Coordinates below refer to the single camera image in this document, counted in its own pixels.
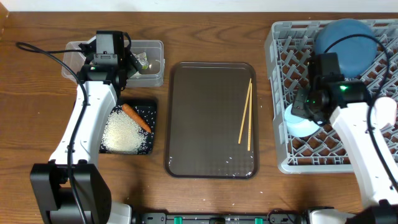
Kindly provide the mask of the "green snack wrapper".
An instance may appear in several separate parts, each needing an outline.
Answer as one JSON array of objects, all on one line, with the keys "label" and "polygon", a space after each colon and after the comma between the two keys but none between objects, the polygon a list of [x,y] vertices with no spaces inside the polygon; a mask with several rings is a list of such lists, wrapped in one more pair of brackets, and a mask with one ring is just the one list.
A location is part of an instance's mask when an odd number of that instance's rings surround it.
[{"label": "green snack wrapper", "polygon": [[140,54],[134,54],[134,56],[139,61],[139,63],[142,65],[143,70],[146,70],[149,68],[149,61],[147,59],[147,54],[145,52],[140,53]]}]

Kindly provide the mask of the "light blue bowl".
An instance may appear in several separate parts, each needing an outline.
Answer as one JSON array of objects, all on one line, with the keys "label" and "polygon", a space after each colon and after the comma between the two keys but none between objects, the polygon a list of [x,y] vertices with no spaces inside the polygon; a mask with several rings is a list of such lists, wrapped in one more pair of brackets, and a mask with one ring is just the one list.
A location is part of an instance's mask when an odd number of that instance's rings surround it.
[{"label": "light blue bowl", "polygon": [[313,135],[320,129],[319,125],[313,121],[293,115],[292,105],[285,109],[284,121],[286,122],[288,133],[298,138]]}]

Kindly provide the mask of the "orange carrot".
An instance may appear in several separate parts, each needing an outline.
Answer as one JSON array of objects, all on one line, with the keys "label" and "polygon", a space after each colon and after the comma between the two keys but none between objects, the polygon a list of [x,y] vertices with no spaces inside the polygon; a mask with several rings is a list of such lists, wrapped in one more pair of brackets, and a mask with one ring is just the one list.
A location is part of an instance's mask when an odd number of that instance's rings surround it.
[{"label": "orange carrot", "polygon": [[142,129],[144,129],[148,133],[152,132],[150,126],[139,116],[139,114],[131,106],[129,106],[128,104],[123,104],[121,108]]}]

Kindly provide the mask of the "dark blue plate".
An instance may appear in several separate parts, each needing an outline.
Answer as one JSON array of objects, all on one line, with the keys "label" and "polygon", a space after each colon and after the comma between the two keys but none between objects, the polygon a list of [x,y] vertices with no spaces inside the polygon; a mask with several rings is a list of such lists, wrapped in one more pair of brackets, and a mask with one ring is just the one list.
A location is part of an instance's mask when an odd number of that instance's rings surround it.
[{"label": "dark blue plate", "polygon": [[363,34],[374,37],[371,28],[361,21],[333,21],[319,32],[314,51],[317,55],[322,54],[329,47],[329,53],[337,53],[345,78],[357,77],[371,66],[377,54],[377,43]]}]

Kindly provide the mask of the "white cup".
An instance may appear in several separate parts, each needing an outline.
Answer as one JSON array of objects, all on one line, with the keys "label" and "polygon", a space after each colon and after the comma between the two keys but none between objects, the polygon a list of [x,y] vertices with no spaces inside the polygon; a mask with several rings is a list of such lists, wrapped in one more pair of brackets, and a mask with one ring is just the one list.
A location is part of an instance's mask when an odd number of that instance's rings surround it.
[{"label": "white cup", "polygon": [[397,103],[392,98],[383,96],[374,104],[376,121],[379,129],[393,126],[396,122]]}]

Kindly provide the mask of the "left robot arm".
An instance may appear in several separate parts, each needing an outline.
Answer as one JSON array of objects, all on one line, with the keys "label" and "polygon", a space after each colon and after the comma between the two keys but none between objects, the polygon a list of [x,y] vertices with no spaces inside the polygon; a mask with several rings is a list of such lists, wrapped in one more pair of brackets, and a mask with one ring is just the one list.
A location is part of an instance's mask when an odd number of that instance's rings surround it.
[{"label": "left robot arm", "polygon": [[70,120],[49,161],[33,165],[32,189],[44,223],[133,223],[132,207],[112,200],[98,156],[128,75],[142,66],[126,32],[99,30],[80,48],[86,62],[79,72],[61,63],[78,85]]}]

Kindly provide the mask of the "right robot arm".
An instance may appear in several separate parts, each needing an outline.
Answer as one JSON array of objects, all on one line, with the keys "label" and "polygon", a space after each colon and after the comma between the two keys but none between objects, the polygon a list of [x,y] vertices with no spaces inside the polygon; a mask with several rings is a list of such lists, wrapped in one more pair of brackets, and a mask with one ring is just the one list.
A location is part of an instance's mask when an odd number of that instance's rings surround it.
[{"label": "right robot arm", "polygon": [[307,223],[397,223],[397,166],[371,106],[372,96],[360,80],[346,81],[336,53],[312,57],[307,65],[309,89],[299,90],[292,114],[328,123],[348,154],[358,181],[363,211],[314,208]]}]

